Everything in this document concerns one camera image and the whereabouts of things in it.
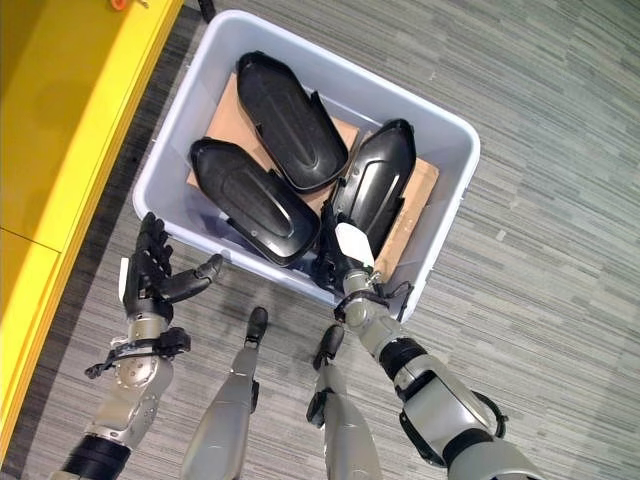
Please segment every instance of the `yellow furniture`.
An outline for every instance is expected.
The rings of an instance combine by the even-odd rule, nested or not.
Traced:
[[[180,0],[2,0],[1,460]]]

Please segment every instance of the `cardboard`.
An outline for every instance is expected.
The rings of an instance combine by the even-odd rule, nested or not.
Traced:
[[[376,258],[375,270],[380,272],[380,281],[387,282],[391,278],[437,179],[436,167],[416,159],[416,166],[404,189],[404,205]]]
[[[332,120],[345,145],[351,150],[358,136],[358,128],[337,118],[332,118]],[[246,150],[265,170],[278,170],[260,143],[251,119],[240,105],[235,73],[229,77],[207,130],[207,136],[235,143]],[[382,282],[391,278],[437,179],[438,169],[436,167],[424,160],[416,159],[415,169],[404,190],[404,205],[375,262],[375,270],[380,272]],[[187,183],[198,188],[193,171],[189,173]],[[300,195],[300,197],[319,216],[322,205],[330,197],[332,190],[333,184],[330,184],[317,192]]]

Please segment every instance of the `black cable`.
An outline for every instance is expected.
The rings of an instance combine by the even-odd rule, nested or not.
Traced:
[[[505,433],[507,433],[506,423],[509,421],[509,417],[503,415],[500,407],[498,407],[498,405],[496,405],[496,403],[486,395],[475,391],[473,391],[473,394],[478,400],[489,407],[489,410],[491,410],[491,412],[495,415],[498,426],[496,427],[496,433],[494,435],[498,438],[504,438]]]

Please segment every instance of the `plastic storage bin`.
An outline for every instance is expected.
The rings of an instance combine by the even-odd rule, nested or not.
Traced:
[[[327,304],[339,301],[296,266],[281,268],[262,257],[225,223],[220,210],[186,183],[189,146],[206,132],[236,61],[253,50],[285,62],[305,87],[320,92],[331,115],[361,131],[375,130],[391,118],[407,119],[415,128],[418,156],[440,169],[428,205],[388,283],[388,290],[406,280],[414,286],[403,315],[408,319],[478,163],[476,131],[427,100],[248,13],[226,11],[207,28],[136,183],[137,214],[142,218],[151,210],[164,219],[177,240],[222,253],[234,265]],[[401,303],[402,298],[392,301],[393,314]]]

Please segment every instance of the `robotic hand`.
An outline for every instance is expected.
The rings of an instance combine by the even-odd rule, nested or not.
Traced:
[[[332,243],[345,251],[342,239],[334,239]],[[347,250],[368,250],[366,237],[363,243],[350,245]],[[339,258],[344,256],[341,251],[334,249],[332,257],[339,264],[346,265],[347,261]],[[385,299],[378,295],[370,269],[364,268],[363,264],[364,261],[359,268],[353,267],[342,277],[345,297],[335,310],[336,320],[344,323],[360,338],[362,345],[393,381],[395,391],[403,402],[400,424],[422,458],[432,465],[446,467],[449,480],[543,480],[536,467],[513,444],[502,440],[506,417],[498,407],[487,397],[471,392],[442,362],[429,355],[402,331],[400,324],[390,316]],[[319,394],[325,391],[329,392],[329,396],[338,393],[333,390],[317,389],[308,416],[312,423],[319,425],[314,421],[314,415],[317,416],[318,412],[328,407],[324,400],[327,395]],[[495,432],[490,430],[485,405],[496,416],[498,429]],[[357,458],[363,442],[356,443],[345,441],[343,445],[350,451],[345,452],[343,448],[341,454]],[[366,458],[373,459],[368,463],[376,468],[369,470],[376,472],[375,452],[369,449]],[[327,456],[328,467],[330,460],[333,461]],[[367,470],[362,467],[357,469],[360,472]],[[343,469],[344,472],[352,470],[353,462]],[[345,474],[329,475],[329,478],[351,477]],[[379,477],[368,472],[366,478]]]
[[[84,438],[50,480],[115,479],[153,423],[160,396],[171,383],[171,360],[191,347],[184,329],[169,328],[173,304],[205,290],[220,272],[222,257],[172,275],[167,238],[163,221],[149,212],[120,272],[128,335],[114,338],[107,359],[85,371],[96,378],[114,367],[115,383]]]

